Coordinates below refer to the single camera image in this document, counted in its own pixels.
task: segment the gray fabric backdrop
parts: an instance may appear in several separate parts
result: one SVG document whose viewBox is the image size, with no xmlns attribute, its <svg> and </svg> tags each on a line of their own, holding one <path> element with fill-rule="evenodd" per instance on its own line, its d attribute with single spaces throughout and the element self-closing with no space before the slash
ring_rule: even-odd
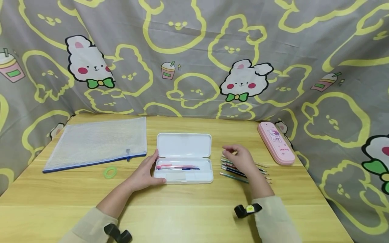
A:
<svg viewBox="0 0 389 243">
<path fill-rule="evenodd" d="M 352 238 L 387 242 L 388 1 L 0 4 L 0 193 L 80 112 L 270 120 Z"/>
</svg>

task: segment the green bow tie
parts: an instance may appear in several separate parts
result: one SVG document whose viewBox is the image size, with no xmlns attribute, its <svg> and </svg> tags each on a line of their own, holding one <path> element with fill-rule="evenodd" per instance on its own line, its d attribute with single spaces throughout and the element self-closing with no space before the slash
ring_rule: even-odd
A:
<svg viewBox="0 0 389 243">
<path fill-rule="evenodd" d="M 86 82 L 88 83 L 88 88 L 90 89 L 95 89 L 98 86 L 105 86 L 107 88 L 115 87 L 113 78 L 105 78 L 103 80 L 87 79 Z"/>
<path fill-rule="evenodd" d="M 240 100 L 242 102 L 245 102 L 247 100 L 249 93 L 243 93 L 243 94 L 228 94 L 226 101 L 230 102 L 232 100 Z"/>
<path fill-rule="evenodd" d="M 373 159 L 362 162 L 362 167 L 368 172 L 380 176 L 381 181 L 384 182 L 382 185 L 382 191 L 389 195 L 389 170 L 386 165 L 380 160 Z"/>
</svg>

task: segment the person's left hand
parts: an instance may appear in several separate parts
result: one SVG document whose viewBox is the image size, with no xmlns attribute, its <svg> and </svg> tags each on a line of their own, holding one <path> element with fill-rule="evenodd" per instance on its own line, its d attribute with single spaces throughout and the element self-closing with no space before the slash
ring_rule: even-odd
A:
<svg viewBox="0 0 389 243">
<path fill-rule="evenodd" d="M 166 183 L 165 178 L 154 178 L 151 176 L 151 167 L 158 158 L 158 149 L 152 156 L 145 158 L 132 175 L 126 180 L 132 192 L 145 189 L 151 185 Z"/>
</svg>

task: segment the hand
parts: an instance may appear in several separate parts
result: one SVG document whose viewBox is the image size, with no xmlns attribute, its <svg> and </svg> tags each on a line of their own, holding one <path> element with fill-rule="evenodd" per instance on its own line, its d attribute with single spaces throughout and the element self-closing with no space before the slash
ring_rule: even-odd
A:
<svg viewBox="0 0 389 243">
<path fill-rule="evenodd" d="M 239 144 L 224 145 L 223 155 L 227 157 L 229 161 L 234 163 L 235 167 L 238 168 L 248 178 L 251 175 L 258 175 L 259 170 L 252 159 L 250 151 Z"/>
<path fill-rule="evenodd" d="M 145 189 L 151 185 L 166 183 L 165 178 L 154 178 L 151 176 L 151 167 L 158 158 L 158 149 L 152 156 L 145 158 L 132 175 L 126 180 L 132 192 Z"/>
</svg>

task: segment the black wrist strap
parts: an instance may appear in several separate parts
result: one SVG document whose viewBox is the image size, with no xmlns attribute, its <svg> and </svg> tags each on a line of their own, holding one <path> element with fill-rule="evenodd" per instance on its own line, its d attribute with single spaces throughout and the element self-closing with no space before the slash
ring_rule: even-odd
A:
<svg viewBox="0 0 389 243">
<path fill-rule="evenodd" d="M 129 243 L 132 240 L 132 235 L 128 230 L 125 230 L 120 234 L 120 230 L 114 224 L 105 226 L 104 232 L 111 236 L 117 243 Z"/>
<path fill-rule="evenodd" d="M 248 205 L 246 208 L 243 205 L 238 205 L 234 208 L 234 211 L 238 218 L 242 219 L 247 217 L 250 214 L 257 213 L 262 210 L 262 206 L 258 203 L 254 203 L 252 205 Z"/>
</svg>

